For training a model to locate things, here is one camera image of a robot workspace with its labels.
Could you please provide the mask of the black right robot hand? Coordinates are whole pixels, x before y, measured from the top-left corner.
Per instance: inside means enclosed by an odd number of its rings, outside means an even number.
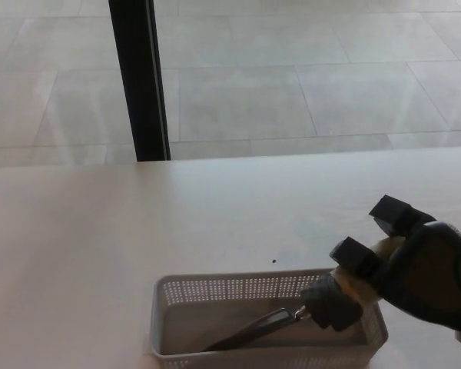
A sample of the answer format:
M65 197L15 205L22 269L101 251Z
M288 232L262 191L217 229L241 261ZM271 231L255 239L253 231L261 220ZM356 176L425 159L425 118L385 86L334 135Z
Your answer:
M330 253L377 296L422 321L461 331L461 234L447 223L388 195L370 211L389 240L389 257L352 238Z

